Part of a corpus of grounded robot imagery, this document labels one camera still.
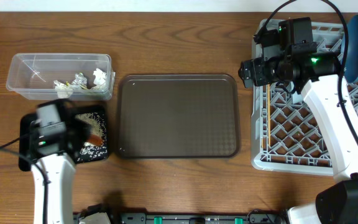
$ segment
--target black tray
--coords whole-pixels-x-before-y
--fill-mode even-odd
[[[229,75],[129,75],[120,82],[116,153],[123,158],[232,157],[240,148]]]

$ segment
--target wood grain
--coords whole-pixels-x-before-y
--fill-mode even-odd
[[[228,73],[237,82],[242,147],[233,159],[106,161],[80,164],[74,210],[108,202],[149,212],[247,213],[312,202],[332,186],[330,177],[254,169],[250,164],[252,91],[237,76],[250,58],[252,34],[269,13],[0,12],[0,145],[19,134],[19,121],[41,101],[6,90],[14,54],[81,52],[109,54],[117,72],[114,95],[104,102],[114,127],[117,84],[133,73]],[[335,14],[283,13],[339,22]],[[80,102],[90,105],[96,102]],[[17,150],[18,144],[11,148]],[[34,185],[17,158],[0,153],[0,223],[32,223]]]

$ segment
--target trash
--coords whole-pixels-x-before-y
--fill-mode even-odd
[[[57,97],[60,99],[69,98],[73,94],[73,89],[65,84],[59,82],[58,80],[53,81],[55,84],[55,90],[57,92]]]
[[[71,85],[84,85],[86,86],[86,78],[82,72],[75,74],[75,79],[71,82]]]
[[[97,68],[93,72],[93,75],[95,76],[93,84],[95,84],[96,86],[92,87],[91,90],[105,89],[106,72],[103,72],[102,70]],[[69,98],[73,94],[74,90],[88,90],[86,82],[86,77],[80,72],[75,74],[75,79],[71,82],[71,84],[69,82],[63,84],[58,80],[55,80],[53,83],[55,84],[55,90],[57,91],[59,98]]]

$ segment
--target dish rack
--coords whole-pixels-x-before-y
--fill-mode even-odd
[[[265,21],[260,22],[258,30]],[[270,20],[267,29],[278,29],[280,21]],[[312,22],[311,25],[313,40],[319,43],[318,52],[340,52],[342,24]],[[252,58],[261,56],[262,48],[252,41]],[[338,55],[338,59],[342,59],[342,54]],[[350,83],[347,88],[357,109],[358,83]],[[252,165],[260,170],[333,175],[331,159],[313,114],[305,102],[293,102],[293,96],[275,84],[254,87]]]

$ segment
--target green clip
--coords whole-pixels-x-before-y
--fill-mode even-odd
[[[242,224],[242,218],[235,218],[234,224]]]
[[[154,217],[154,224],[162,224],[162,217]]]

